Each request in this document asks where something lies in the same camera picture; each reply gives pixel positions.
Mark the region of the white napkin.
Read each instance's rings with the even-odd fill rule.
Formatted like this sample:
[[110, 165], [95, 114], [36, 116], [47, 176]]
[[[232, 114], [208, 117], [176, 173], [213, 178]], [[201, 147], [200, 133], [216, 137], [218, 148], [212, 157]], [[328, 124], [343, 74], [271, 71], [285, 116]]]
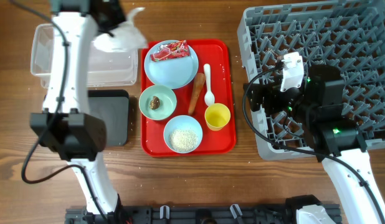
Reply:
[[136, 7], [127, 14], [127, 21], [122, 22], [117, 28], [110, 31], [110, 34], [100, 34], [93, 40], [96, 49], [103, 52], [129, 52], [138, 49], [145, 49], [148, 43], [144, 35], [134, 24], [134, 17], [144, 11], [144, 7]]

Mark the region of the red snack wrapper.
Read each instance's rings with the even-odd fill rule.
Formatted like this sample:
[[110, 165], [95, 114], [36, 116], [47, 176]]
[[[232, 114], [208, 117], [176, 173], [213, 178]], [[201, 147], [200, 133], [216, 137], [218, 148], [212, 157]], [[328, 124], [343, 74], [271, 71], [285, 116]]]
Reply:
[[150, 58], [154, 62], [184, 58], [190, 56], [189, 46], [186, 40], [179, 40], [168, 44], [161, 44], [158, 51], [151, 54]]

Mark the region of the light blue rice bowl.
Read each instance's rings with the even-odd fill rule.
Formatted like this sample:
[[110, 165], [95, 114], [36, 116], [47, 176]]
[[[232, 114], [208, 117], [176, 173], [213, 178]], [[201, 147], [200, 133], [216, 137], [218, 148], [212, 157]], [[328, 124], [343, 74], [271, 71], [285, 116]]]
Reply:
[[164, 127], [163, 138], [169, 149], [178, 154], [195, 151], [203, 138], [199, 122], [191, 116], [179, 115], [170, 119]]

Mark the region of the white rice pile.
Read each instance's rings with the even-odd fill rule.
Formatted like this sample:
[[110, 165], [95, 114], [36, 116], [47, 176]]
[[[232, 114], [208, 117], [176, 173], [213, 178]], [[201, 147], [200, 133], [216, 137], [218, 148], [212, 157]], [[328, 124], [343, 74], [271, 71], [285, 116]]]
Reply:
[[198, 136], [190, 129], [175, 129], [170, 134], [169, 140], [176, 152], [189, 152], [196, 147]]

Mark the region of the brown food lump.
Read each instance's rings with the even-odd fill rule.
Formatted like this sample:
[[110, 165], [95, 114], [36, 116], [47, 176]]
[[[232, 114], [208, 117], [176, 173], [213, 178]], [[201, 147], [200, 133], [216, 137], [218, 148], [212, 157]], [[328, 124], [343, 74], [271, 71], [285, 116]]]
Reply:
[[157, 110], [160, 107], [160, 104], [160, 99], [157, 96], [153, 96], [152, 100], [150, 101], [150, 109]]

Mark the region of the green bowl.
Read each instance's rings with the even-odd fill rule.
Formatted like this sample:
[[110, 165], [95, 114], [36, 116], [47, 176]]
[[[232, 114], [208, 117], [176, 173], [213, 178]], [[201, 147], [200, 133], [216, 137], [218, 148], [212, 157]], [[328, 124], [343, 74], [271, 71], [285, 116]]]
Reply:
[[163, 85], [153, 85], [140, 95], [139, 109], [145, 117], [160, 121], [173, 114], [177, 102], [176, 94], [172, 89]]

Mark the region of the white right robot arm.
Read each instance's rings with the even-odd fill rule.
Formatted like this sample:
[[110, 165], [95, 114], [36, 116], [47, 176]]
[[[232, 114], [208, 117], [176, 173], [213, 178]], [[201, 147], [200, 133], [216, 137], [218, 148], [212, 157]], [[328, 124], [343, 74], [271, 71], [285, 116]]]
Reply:
[[329, 65], [311, 66], [306, 82], [286, 91], [276, 83], [261, 85], [251, 80], [244, 85], [244, 100], [258, 101], [270, 114], [285, 111], [302, 124], [308, 151], [274, 142], [249, 119], [246, 122], [258, 137], [279, 149], [315, 156], [335, 186], [350, 223], [385, 223], [385, 203], [363, 134], [342, 114], [343, 90], [340, 70]]

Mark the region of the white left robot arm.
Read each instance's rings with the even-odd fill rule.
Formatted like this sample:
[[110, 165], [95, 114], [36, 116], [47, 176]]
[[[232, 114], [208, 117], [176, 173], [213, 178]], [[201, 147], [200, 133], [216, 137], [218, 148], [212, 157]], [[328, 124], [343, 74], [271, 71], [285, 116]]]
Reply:
[[87, 88], [88, 56], [92, 40], [126, 20], [118, 1], [51, 1], [54, 49], [49, 88], [42, 112], [31, 114], [30, 126], [38, 139], [21, 171], [28, 184], [44, 182], [26, 177], [36, 147], [49, 148], [77, 176], [87, 201], [87, 223], [126, 223], [120, 197], [103, 161], [107, 129], [90, 115]]

